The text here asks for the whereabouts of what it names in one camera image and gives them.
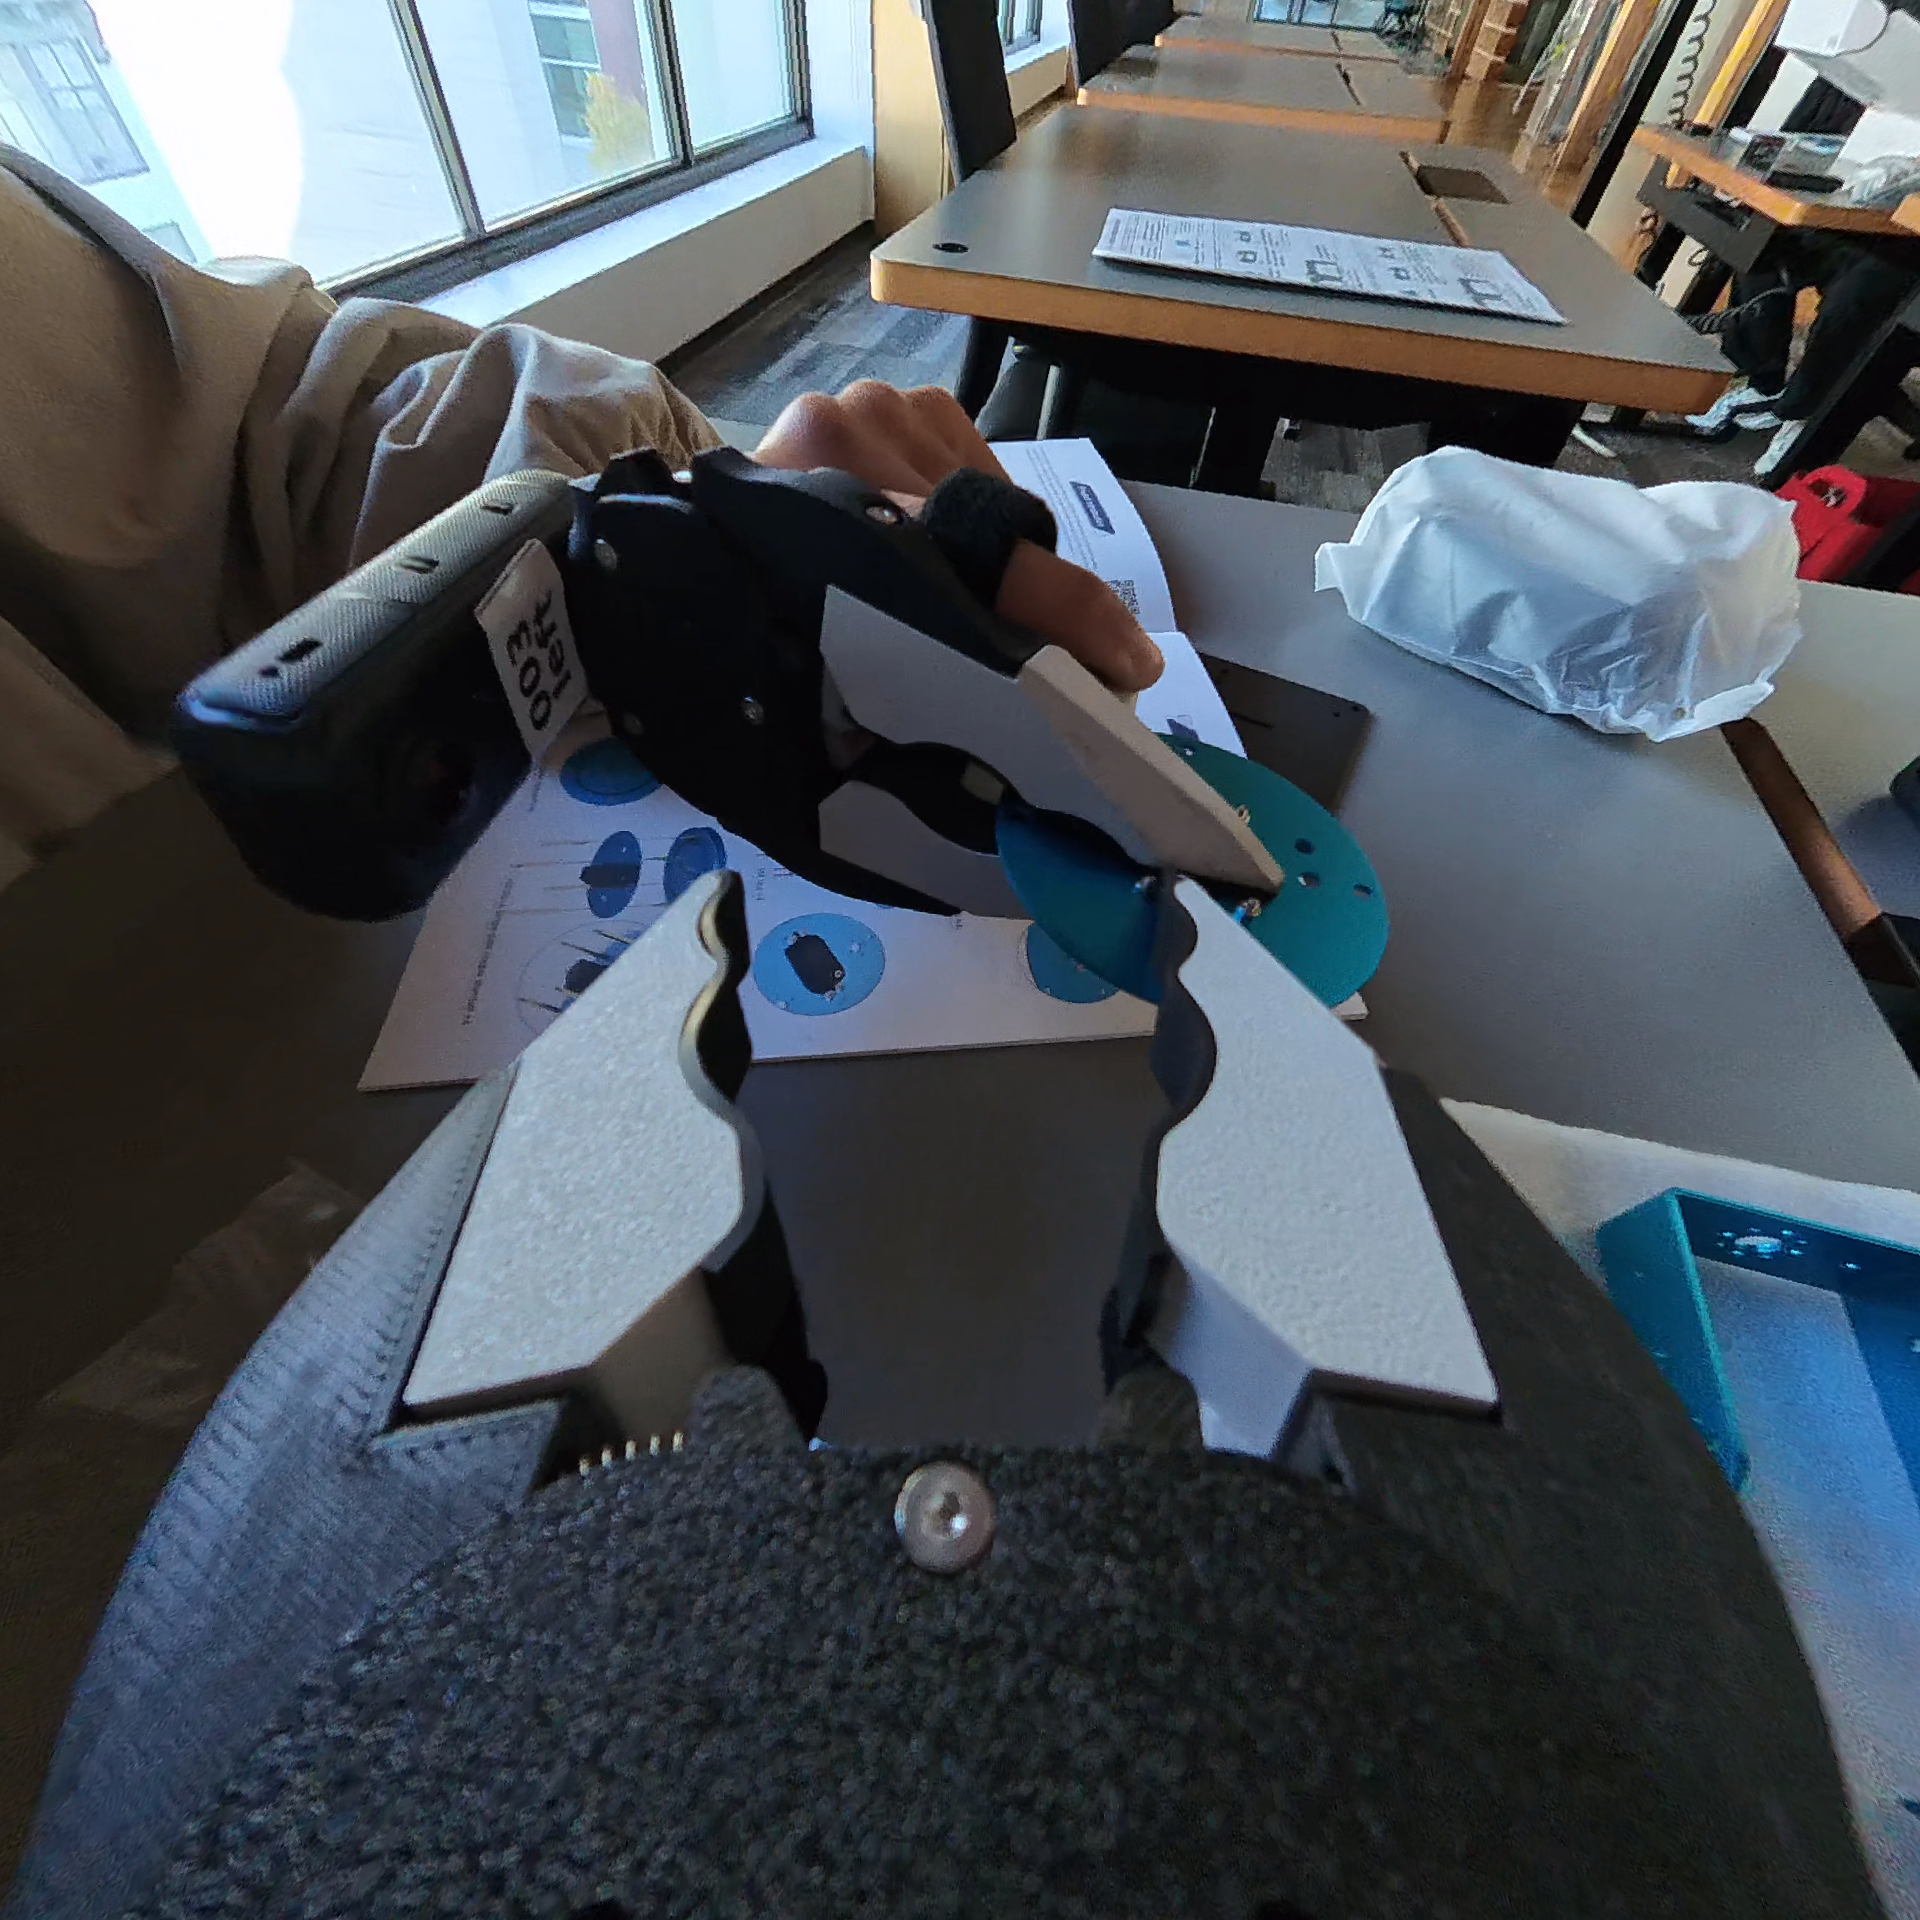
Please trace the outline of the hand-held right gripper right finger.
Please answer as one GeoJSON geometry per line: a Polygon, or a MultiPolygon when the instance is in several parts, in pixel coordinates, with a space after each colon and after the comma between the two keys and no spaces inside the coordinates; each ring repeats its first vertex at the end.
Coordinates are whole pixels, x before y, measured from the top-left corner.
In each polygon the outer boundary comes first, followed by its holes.
{"type": "Polygon", "coordinates": [[[1164,877],[1148,1140],[1103,1329],[1213,1451],[1282,1456],[1320,1397],[1499,1409],[1373,1052],[1191,877],[1164,877]]]}

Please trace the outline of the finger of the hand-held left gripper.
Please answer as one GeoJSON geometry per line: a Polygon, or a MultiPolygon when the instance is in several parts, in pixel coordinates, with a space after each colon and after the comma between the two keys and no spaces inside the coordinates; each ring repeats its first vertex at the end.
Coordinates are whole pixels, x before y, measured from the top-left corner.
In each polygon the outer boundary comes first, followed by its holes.
{"type": "Polygon", "coordinates": [[[823,600],[823,667],[856,724],[939,744],[1019,799],[1088,823],[1135,861],[1273,895],[1280,861],[1187,757],[1057,645],[1016,673],[924,635],[843,588],[823,600]]]}
{"type": "Polygon", "coordinates": [[[876,783],[839,783],[818,807],[818,827],[823,852],[933,897],[947,913],[1005,913],[999,854],[964,847],[876,783]]]}

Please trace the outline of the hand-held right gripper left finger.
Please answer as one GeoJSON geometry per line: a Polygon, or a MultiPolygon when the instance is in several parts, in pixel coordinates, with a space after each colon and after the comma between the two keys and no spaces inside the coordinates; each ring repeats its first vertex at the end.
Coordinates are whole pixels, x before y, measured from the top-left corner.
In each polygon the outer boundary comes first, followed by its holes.
{"type": "Polygon", "coordinates": [[[711,1371],[765,1371],[804,1439],[826,1369],[733,1095],[741,880],[698,877],[512,1071],[413,1371],[419,1416],[555,1397],[667,1438],[711,1371]]]}

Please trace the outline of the person's left forearm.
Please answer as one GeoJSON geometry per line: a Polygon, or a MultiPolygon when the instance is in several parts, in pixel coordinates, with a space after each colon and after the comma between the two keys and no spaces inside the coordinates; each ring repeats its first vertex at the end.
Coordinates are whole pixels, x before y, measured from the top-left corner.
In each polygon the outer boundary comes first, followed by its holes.
{"type": "Polygon", "coordinates": [[[3,881],[155,779],[178,691],[489,477],[720,443],[538,327],[199,270],[3,159],[3,881]]]}

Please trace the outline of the grey desk with wooden edge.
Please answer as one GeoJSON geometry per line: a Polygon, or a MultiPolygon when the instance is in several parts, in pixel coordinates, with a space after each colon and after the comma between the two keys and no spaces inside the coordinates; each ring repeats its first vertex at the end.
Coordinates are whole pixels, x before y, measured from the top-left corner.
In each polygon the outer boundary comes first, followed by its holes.
{"type": "Polygon", "coordinates": [[[1063,107],[872,254],[885,304],[1203,347],[1540,399],[1690,416],[1730,380],[1696,333],[1505,156],[1063,107]],[[1304,223],[1400,243],[1456,225],[1523,272],[1562,327],[1113,268],[1113,207],[1304,223]]]}

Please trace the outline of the person's left hand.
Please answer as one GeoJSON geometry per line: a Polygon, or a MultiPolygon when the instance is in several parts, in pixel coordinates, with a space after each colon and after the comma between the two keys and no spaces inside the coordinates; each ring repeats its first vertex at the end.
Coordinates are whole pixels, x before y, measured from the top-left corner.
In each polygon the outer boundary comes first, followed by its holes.
{"type": "MultiPolygon", "coordinates": [[[[889,493],[909,517],[924,513],[927,496],[952,473],[1005,479],[959,398],[941,389],[899,390],[879,380],[788,403],[752,457],[787,470],[850,473],[889,493]]],[[[1117,595],[1043,544],[1017,539],[1009,549],[994,605],[1001,619],[1063,647],[1120,694],[1137,694],[1161,677],[1160,645],[1117,595]]]]}

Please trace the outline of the white instruction sheet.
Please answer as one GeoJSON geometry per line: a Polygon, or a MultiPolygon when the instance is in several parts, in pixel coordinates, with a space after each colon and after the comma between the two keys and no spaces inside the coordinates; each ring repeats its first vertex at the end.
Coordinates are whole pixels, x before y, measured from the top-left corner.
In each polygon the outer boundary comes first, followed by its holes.
{"type": "MultiPolygon", "coordinates": [[[[1245,755],[1199,651],[1171,628],[1161,553],[1090,439],[1003,440],[1063,553],[1160,622],[1146,721],[1245,755]]],[[[698,877],[743,877],[760,1060],[1141,1037],[1143,1000],[1023,919],[931,919],[821,887],[669,792],[592,703],[576,711],[425,909],[359,1087],[459,1087],[511,1064],[698,877]]]]}

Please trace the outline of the black square plate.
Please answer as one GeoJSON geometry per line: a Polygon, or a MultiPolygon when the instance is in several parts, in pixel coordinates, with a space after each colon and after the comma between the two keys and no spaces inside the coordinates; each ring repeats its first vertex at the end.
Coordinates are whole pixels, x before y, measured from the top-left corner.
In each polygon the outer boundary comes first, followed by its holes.
{"type": "Polygon", "coordinates": [[[1373,728],[1370,709],[1228,657],[1200,653],[1199,662],[1249,758],[1340,814],[1373,728]]]}

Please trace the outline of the printed paper sheet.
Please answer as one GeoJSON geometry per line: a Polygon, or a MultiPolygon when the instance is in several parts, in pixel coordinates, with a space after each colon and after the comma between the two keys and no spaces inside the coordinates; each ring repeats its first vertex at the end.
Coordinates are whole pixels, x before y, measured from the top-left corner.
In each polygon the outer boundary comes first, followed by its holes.
{"type": "Polygon", "coordinates": [[[1505,254],[1474,247],[1111,207],[1093,256],[1156,272],[1567,324],[1505,254]]]}

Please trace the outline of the white plastic bag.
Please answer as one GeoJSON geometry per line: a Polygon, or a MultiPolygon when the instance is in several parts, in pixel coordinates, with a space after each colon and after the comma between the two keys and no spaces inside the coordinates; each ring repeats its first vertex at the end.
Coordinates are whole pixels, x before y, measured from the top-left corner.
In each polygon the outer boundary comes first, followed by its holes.
{"type": "Polygon", "coordinates": [[[1611,736],[1735,721],[1804,635],[1792,510],[1441,448],[1394,470],[1317,590],[1409,653],[1611,736]]]}

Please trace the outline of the window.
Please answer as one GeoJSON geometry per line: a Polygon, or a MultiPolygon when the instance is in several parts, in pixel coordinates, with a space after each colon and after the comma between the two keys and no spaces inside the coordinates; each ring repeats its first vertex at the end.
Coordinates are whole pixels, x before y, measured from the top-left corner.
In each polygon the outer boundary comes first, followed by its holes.
{"type": "Polygon", "coordinates": [[[801,5],[5,1],[5,143],[184,261],[487,264],[809,134],[801,5]]]}

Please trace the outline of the black chair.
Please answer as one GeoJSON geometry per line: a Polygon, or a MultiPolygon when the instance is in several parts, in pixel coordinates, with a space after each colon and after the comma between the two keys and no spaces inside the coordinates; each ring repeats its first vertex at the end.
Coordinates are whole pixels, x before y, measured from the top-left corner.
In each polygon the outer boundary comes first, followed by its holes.
{"type": "Polygon", "coordinates": [[[952,176],[962,183],[1017,143],[999,5],[989,0],[927,1],[921,11],[952,176]]]}

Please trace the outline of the red bag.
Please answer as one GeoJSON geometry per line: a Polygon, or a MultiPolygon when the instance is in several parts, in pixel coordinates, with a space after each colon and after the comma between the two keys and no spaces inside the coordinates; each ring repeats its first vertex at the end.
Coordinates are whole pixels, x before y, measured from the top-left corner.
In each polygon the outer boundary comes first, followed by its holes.
{"type": "Polygon", "coordinates": [[[1827,463],[1783,483],[1804,583],[1917,595],[1917,483],[1827,463]]]}

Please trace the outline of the large blue metal bracket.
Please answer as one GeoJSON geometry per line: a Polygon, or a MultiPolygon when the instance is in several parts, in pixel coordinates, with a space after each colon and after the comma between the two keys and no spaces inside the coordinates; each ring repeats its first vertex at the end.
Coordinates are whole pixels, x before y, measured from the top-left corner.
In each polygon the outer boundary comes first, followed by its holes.
{"type": "Polygon", "coordinates": [[[1888,1238],[1667,1188],[1596,1229],[1603,1284],[1735,1489],[1749,1451],[1698,1267],[1730,1264],[1836,1293],[1909,1485],[1917,1483],[1917,1253],[1888,1238]]]}

